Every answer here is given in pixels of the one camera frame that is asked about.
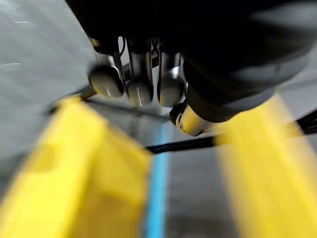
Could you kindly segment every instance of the concrete floor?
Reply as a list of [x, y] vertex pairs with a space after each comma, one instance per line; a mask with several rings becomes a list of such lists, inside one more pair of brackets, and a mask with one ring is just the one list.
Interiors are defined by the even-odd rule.
[[[0, 188], [4, 190], [48, 123], [47, 105], [87, 83], [93, 50], [63, 0], [0, 0]], [[128, 62], [127, 52], [122, 57]], [[309, 67], [280, 88], [295, 118], [317, 107], [317, 51]], [[164, 120], [91, 106], [144, 145], [155, 142]], [[114, 102], [131, 108], [126, 98]], [[157, 102], [145, 111], [164, 115]], [[172, 141], [189, 139], [171, 127]], [[311, 136], [317, 148], [317, 139]], [[166, 231], [169, 237], [236, 237], [215, 149], [169, 154]]]

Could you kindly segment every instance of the yellow plastic container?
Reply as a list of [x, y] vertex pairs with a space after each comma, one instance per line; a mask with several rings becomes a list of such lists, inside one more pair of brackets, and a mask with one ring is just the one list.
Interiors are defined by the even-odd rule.
[[242, 238], [317, 238], [317, 158], [289, 121], [275, 98], [222, 125], [219, 161]]
[[136, 238], [152, 156], [70, 98], [17, 174], [0, 238]]

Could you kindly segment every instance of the blue stripe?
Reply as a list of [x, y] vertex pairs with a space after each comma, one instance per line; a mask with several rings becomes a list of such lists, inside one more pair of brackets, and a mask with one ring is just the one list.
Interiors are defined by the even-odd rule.
[[[169, 138], [170, 131], [168, 126], [160, 125], [157, 144], [167, 143]], [[146, 238], [164, 237], [168, 156], [168, 153], [163, 153], [156, 155], [154, 158]]]

